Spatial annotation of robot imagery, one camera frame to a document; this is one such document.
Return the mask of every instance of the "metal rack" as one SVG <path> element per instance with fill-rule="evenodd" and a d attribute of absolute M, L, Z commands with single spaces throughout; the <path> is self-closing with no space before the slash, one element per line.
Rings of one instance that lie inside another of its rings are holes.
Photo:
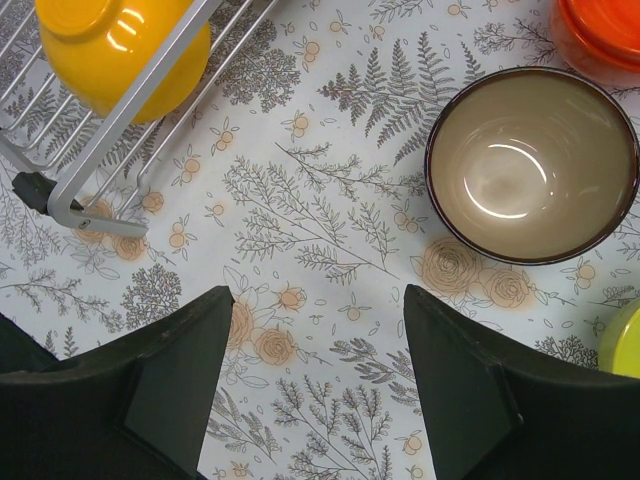
<path fill-rule="evenodd" d="M 0 7 L 0 19 L 15 1 L 16 0 L 5 0 L 5 4 Z M 124 212 L 130 208 L 134 199 L 141 192 L 143 176 L 149 171 L 151 165 L 158 158 L 158 153 L 169 144 L 178 129 L 187 121 L 189 112 L 192 112 L 207 95 L 223 70 L 229 65 L 243 46 L 245 46 L 247 40 L 275 7 L 278 0 L 268 0 L 267 5 L 261 9 L 257 19 L 250 25 L 247 31 L 244 32 L 230 53 L 223 59 L 213 74 L 207 78 L 204 85 L 198 88 L 200 93 L 189 102 L 188 106 L 184 109 L 185 114 L 174 123 L 169 132 L 153 150 L 147 162 L 137 173 L 135 188 L 126 198 L 122 206 L 115 212 L 114 218 L 89 214 L 88 211 L 96 205 L 108 190 L 109 186 L 115 182 L 123 168 L 125 168 L 129 161 L 140 151 L 158 127 L 160 120 L 145 125 L 143 133 L 129 149 L 124 160 L 110 173 L 107 181 L 100 186 L 86 205 L 81 206 L 76 201 L 76 196 L 91 174 L 98 168 L 105 155 L 123 134 L 140 108 L 173 67 L 176 60 L 180 58 L 195 35 L 220 7 L 222 2 L 223 0 L 193 0 L 190 8 L 175 26 L 171 34 L 159 47 L 146 67 L 120 99 L 120 102 L 107 118 L 102 121 L 92 138 L 86 143 L 80 154 L 73 160 L 57 182 L 44 176 L 43 172 L 49 172 L 61 162 L 83 129 L 94 117 L 94 114 L 92 111 L 88 111 L 84 117 L 82 117 L 75 130 L 69 134 L 63 145 L 53 154 L 53 158 L 47 159 L 45 163 L 34 162 L 29 159 L 28 153 L 38 146 L 49 129 L 59 121 L 65 109 L 69 107 L 72 102 L 76 101 L 76 98 L 72 94 L 67 93 L 57 111 L 46 120 L 42 129 L 35 133 L 35 138 L 25 145 L 18 145 L 15 140 L 12 140 L 12 133 L 19 127 L 24 119 L 27 118 L 31 109 L 34 108 L 47 88 L 56 80 L 55 74 L 46 77 L 41 87 L 33 94 L 32 98 L 29 99 L 17 118 L 13 120 L 10 125 L 0 130 L 0 154 L 7 158 L 20 172 L 13 180 L 13 187 L 16 194 L 27 206 L 38 210 L 42 214 L 51 216 L 60 225 L 69 228 L 95 230 L 128 237 L 141 237 L 146 234 L 147 227 L 145 225 L 122 219 Z M 220 48 L 220 45 L 229 36 L 229 33 L 234 29 L 240 18 L 252 9 L 254 3 L 256 3 L 254 0 L 245 0 L 222 31 L 216 32 L 215 40 L 209 52 L 210 55 L 213 55 L 214 52 Z M 25 30 L 30 25 L 33 28 L 34 19 L 35 10 L 31 8 L 9 38 L 7 44 L 0 46 L 0 61 L 11 51 L 16 40 L 21 35 L 24 35 Z M 12 80 L 8 88 L 4 92 L 0 92 L 0 107 L 11 97 L 19 83 L 25 78 L 40 56 L 42 56 L 42 45 L 38 45 L 34 49 L 34 53 L 24 62 L 21 71 Z"/>

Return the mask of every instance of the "bowl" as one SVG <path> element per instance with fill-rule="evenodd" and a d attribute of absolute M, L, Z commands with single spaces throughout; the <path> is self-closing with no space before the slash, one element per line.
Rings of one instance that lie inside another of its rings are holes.
<path fill-rule="evenodd" d="M 638 144 L 597 85 L 518 67 L 458 93 L 435 122 L 425 175 L 460 240 L 507 263 L 568 260 L 610 235 L 638 189 Z"/>
<path fill-rule="evenodd" d="M 552 0 L 549 29 L 558 52 L 604 85 L 640 84 L 640 3 Z"/>
<path fill-rule="evenodd" d="M 598 348 L 598 368 L 640 378 L 640 299 L 625 305 L 605 329 Z"/>
<path fill-rule="evenodd" d="M 191 0 L 35 0 L 42 46 L 60 81 L 106 117 L 191 5 Z M 140 109 L 161 118 L 195 89 L 209 59 L 206 24 Z"/>

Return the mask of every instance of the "dark brown bowl rim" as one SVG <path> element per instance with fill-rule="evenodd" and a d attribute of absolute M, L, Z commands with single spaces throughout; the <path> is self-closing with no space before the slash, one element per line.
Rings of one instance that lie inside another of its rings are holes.
<path fill-rule="evenodd" d="M 584 85 L 591 87 L 597 93 L 600 93 L 602 97 L 607 100 L 618 112 L 620 117 L 624 120 L 627 125 L 627 129 L 631 136 L 631 140 L 633 141 L 633 151 L 634 151 L 634 159 L 635 159 L 635 175 L 630 176 L 630 184 L 628 187 L 629 196 L 625 203 L 623 203 L 623 207 L 617 212 L 616 215 L 589 241 L 583 243 L 582 245 L 563 252 L 558 255 L 552 255 L 549 257 L 541 257 L 541 258 L 516 258 L 509 257 L 506 255 L 500 255 L 499 253 L 492 252 L 490 250 L 481 247 L 475 242 L 469 240 L 465 235 L 463 235 L 455 225 L 449 220 L 447 215 L 444 213 L 440 202 L 434 191 L 433 186 L 433 178 L 431 176 L 431 152 L 433 151 L 433 146 L 438 137 L 438 133 L 440 132 L 442 125 L 447 120 L 448 116 L 455 109 L 455 107 L 464 100 L 470 93 L 485 85 L 486 83 L 495 81 L 498 77 L 504 77 L 505 75 L 515 75 L 515 74 L 527 74 L 529 72 L 537 72 L 543 73 L 547 75 L 560 75 L 566 78 L 569 78 L 573 81 L 580 82 Z M 431 133 L 429 134 L 429 138 L 427 140 L 427 149 L 424 157 L 424 175 L 426 178 L 427 184 L 427 192 L 429 193 L 429 198 L 433 203 L 433 206 L 436 210 L 436 213 L 440 217 L 440 219 L 444 222 L 445 226 L 453 233 L 458 240 L 472 248 L 473 250 L 481 253 L 482 255 L 489 257 L 493 260 L 497 260 L 500 262 L 510 263 L 513 265 L 551 265 L 554 263 L 565 262 L 567 260 L 571 260 L 572 258 L 578 257 L 579 255 L 584 254 L 585 252 L 595 248 L 600 243 L 602 243 L 606 238 L 608 238 L 613 232 L 615 232 L 616 228 L 620 225 L 624 217 L 629 213 L 631 207 L 633 206 L 634 200 L 636 198 L 636 194 L 638 193 L 638 180 L 640 173 L 640 151 L 638 150 L 638 137 L 636 135 L 636 131 L 631 123 L 631 119 L 627 115 L 627 113 L 622 109 L 620 104 L 602 87 L 595 84 L 594 82 L 581 77 L 580 75 L 576 75 L 571 72 L 567 72 L 565 70 L 560 70 L 558 68 L 552 67 L 513 67 L 507 68 L 504 70 L 498 70 L 497 72 L 490 73 L 471 84 L 464 87 L 460 90 L 444 107 L 444 109 L 438 115 L 438 118 L 433 124 L 433 128 L 431 129 Z"/>

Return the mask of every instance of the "yellow bowl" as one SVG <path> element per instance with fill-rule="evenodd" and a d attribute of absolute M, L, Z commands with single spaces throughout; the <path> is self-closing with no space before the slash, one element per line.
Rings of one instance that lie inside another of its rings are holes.
<path fill-rule="evenodd" d="M 190 0 L 35 0 L 40 37 L 60 81 L 107 116 L 184 15 Z M 195 89 L 209 58 L 205 25 L 134 118 L 165 116 Z"/>
<path fill-rule="evenodd" d="M 605 372 L 640 378 L 640 299 L 627 304 L 605 329 L 598 366 Z"/>

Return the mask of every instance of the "white tablecloth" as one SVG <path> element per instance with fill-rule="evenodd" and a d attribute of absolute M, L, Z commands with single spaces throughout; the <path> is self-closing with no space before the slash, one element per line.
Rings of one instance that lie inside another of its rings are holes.
<path fill-rule="evenodd" d="M 16 199 L 2 163 L 2 311 L 64 359 L 227 284 L 237 303 L 206 477 L 435 478 L 402 322 L 408 283 L 587 367 L 640 295 L 635 213 L 580 258 L 511 268 L 452 239 L 425 195 L 429 112 L 486 72 L 563 66 L 549 4 L 282 0 L 147 176 L 131 213 L 146 240 L 59 227 Z M 15 25 L 1 27 L 6 41 Z M 636 90 L 615 95 L 640 112 Z"/>

